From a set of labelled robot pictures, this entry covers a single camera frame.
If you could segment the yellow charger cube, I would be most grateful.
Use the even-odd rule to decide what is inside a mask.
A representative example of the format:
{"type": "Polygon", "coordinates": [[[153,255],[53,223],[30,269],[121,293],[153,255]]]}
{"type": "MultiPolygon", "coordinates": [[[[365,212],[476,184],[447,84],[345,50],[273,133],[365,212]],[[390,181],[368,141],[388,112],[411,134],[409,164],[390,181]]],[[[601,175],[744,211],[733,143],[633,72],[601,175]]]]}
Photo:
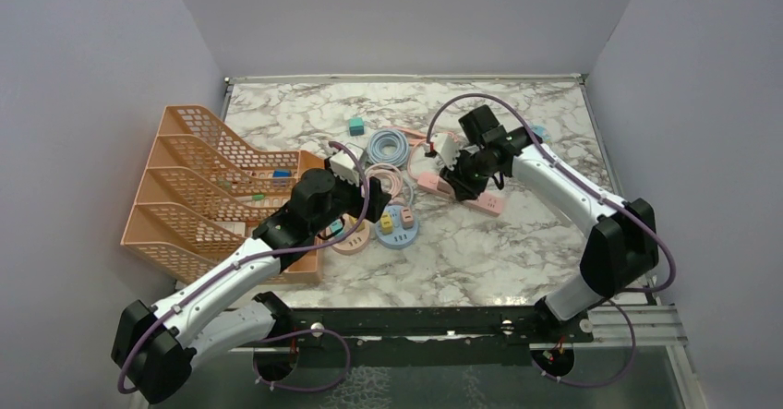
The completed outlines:
{"type": "Polygon", "coordinates": [[[379,231],[383,235],[390,235],[394,231],[394,221],[388,212],[384,212],[378,222],[379,231]]]}
{"type": "Polygon", "coordinates": [[[355,232],[363,232],[366,228],[364,220],[358,220],[350,215],[347,216],[346,229],[351,230],[355,228],[355,232]]]}

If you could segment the pink charger cube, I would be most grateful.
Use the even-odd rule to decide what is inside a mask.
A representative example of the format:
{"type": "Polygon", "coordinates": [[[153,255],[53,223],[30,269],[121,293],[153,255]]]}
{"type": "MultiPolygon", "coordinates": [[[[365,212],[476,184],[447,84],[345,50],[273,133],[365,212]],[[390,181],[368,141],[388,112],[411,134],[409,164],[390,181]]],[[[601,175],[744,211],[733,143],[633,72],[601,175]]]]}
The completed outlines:
{"type": "Polygon", "coordinates": [[[399,212],[400,223],[403,229],[409,230],[416,225],[416,218],[410,208],[403,207],[399,212]]]}

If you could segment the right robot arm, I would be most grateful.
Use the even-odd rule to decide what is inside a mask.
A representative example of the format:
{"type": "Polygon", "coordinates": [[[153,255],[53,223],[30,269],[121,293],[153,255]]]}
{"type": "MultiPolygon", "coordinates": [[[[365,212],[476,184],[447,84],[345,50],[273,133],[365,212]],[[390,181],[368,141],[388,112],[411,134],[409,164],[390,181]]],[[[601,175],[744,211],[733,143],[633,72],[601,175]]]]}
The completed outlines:
{"type": "Polygon", "coordinates": [[[558,340],[570,319],[657,265],[655,213],[645,200],[628,202],[577,174],[524,127],[507,131],[486,105],[462,116],[459,124],[474,150],[460,150],[455,163],[440,172],[457,200],[474,200],[488,182],[502,188],[512,178],[554,205],[586,238],[578,272],[535,304],[533,329],[540,339],[558,340]]]}

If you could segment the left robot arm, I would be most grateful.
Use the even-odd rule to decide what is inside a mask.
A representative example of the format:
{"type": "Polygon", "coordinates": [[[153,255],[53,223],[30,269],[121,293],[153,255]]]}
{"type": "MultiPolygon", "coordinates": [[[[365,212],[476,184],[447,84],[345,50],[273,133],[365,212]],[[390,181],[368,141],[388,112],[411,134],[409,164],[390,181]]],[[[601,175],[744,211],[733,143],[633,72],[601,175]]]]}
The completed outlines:
{"type": "Polygon", "coordinates": [[[117,389],[140,392],[150,404],[174,395],[192,371],[230,350],[289,336],[287,306],[275,295],[231,311],[250,289],[280,275],[307,252],[345,239],[317,244],[319,232],[345,214],[376,222],[391,200],[375,177],[353,185],[329,169],[310,169],[291,198],[264,220],[231,255],[183,290],[152,306],[136,300],[121,313],[112,360],[119,366],[117,389]]]}

